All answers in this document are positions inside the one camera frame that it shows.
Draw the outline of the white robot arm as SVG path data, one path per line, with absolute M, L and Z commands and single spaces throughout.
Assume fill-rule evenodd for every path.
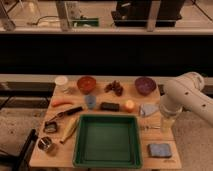
M 213 99 L 202 93 L 204 86 L 204 78 L 197 72 L 188 72 L 165 82 L 159 103 L 163 133 L 171 129 L 183 109 L 213 125 Z

